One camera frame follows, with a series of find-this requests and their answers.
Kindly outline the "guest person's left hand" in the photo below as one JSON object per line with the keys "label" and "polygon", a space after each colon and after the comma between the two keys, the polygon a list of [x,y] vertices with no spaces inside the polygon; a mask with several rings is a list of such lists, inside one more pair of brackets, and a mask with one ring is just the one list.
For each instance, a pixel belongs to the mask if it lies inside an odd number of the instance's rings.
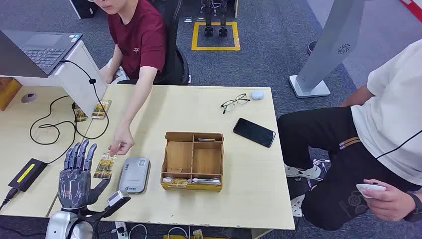
{"label": "guest person's left hand", "polygon": [[110,156],[126,155],[133,147],[134,139],[132,137],[128,124],[121,124],[116,128],[113,141],[108,147]]}

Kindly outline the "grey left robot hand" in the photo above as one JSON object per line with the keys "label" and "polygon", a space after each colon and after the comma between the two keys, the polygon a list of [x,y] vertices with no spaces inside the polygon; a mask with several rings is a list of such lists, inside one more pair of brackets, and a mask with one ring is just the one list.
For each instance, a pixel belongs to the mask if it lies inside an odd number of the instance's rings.
{"label": "grey left robot hand", "polygon": [[87,150],[89,140],[68,149],[63,170],[59,174],[58,198],[62,210],[75,210],[94,204],[109,184],[109,179],[91,188],[91,165],[97,144]]}

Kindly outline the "operator person's left hand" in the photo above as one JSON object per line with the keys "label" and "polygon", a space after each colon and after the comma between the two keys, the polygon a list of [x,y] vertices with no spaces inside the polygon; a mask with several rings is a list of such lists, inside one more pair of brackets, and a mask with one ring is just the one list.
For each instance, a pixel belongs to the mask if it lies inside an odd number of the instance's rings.
{"label": "operator person's left hand", "polygon": [[369,199],[365,199],[367,206],[378,218],[397,222],[416,209],[416,203],[408,193],[375,179],[364,179],[363,182],[378,184],[386,188],[385,191],[363,190],[363,194],[369,196]]}

